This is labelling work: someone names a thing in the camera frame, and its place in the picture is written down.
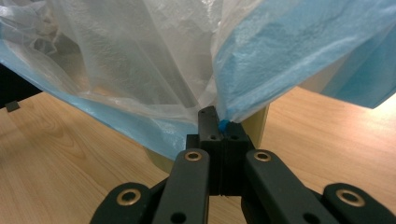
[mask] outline wrinkled plastic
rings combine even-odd
[[[340,59],[345,60],[344,66],[354,66],[346,58],[364,62],[376,48],[358,48],[375,42],[378,34],[385,34],[395,24],[393,0],[263,1],[233,29],[214,60],[220,116],[241,121]],[[394,58],[394,35],[389,38]],[[350,54],[354,49],[360,58]],[[380,66],[389,69],[387,75],[379,76],[377,72],[382,70],[373,67],[368,74],[371,80],[365,86],[378,92],[385,88],[378,94],[384,100],[395,92],[396,73],[391,60]],[[338,82],[335,86],[350,88],[344,84]],[[346,95],[351,94],[363,102],[367,100],[354,91]]]
[[[0,63],[173,159],[202,107],[241,121],[325,68],[374,70],[376,54],[354,52],[394,43],[395,15],[393,0],[0,0]],[[377,103],[391,64],[367,82]]]

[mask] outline transparent plastic bag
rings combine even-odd
[[[396,24],[395,5],[0,0],[0,63],[173,159],[200,108],[245,119]]]

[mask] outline wooden table surface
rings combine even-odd
[[[0,223],[89,223],[117,185],[167,177],[135,141],[46,93],[20,106],[0,110]],[[346,182],[396,213],[396,96],[370,110],[295,88],[271,104],[262,148],[313,190]],[[245,223],[239,203],[211,198],[209,223]]]

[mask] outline blue plastic sheet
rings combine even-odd
[[[380,104],[395,25],[394,0],[0,0],[0,63],[173,159],[200,108],[241,121],[309,77]]]
[[[234,28],[214,61],[221,117],[247,118],[354,49],[343,68],[363,63],[361,70],[367,76],[361,78],[365,77],[366,83],[334,80],[337,88],[345,90],[334,97],[353,96],[351,102],[365,105],[380,103],[396,87],[395,39],[392,33],[387,34],[395,24],[396,2],[391,0],[263,1]],[[382,46],[388,47],[389,57],[376,58],[376,52],[370,57],[375,50],[382,53],[381,46],[367,47],[384,35],[389,40]],[[360,72],[347,71],[351,74],[344,77],[342,69],[335,78],[348,79]],[[324,93],[333,89],[331,85]],[[369,103],[366,95],[353,90],[359,85],[370,86],[375,100]]]

